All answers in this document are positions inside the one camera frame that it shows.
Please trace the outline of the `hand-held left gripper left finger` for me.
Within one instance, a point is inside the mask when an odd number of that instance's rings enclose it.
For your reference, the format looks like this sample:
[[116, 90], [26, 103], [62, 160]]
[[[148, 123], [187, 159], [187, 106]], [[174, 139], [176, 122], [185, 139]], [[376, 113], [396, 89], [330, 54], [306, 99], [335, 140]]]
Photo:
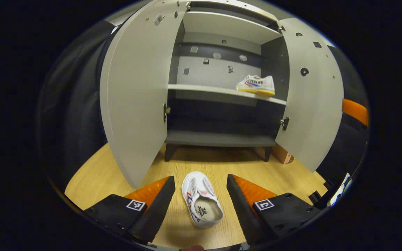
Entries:
[[167, 176], [126, 196], [108, 195], [84, 212], [100, 227], [140, 244], [153, 242], [175, 191]]

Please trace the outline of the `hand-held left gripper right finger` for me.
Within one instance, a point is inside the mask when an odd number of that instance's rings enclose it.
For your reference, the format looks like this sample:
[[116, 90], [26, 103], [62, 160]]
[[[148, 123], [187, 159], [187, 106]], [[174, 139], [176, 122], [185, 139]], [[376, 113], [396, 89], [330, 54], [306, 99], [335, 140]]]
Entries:
[[226, 187], [251, 246], [284, 239], [321, 211], [290, 192], [277, 195], [237, 175], [228, 175]]

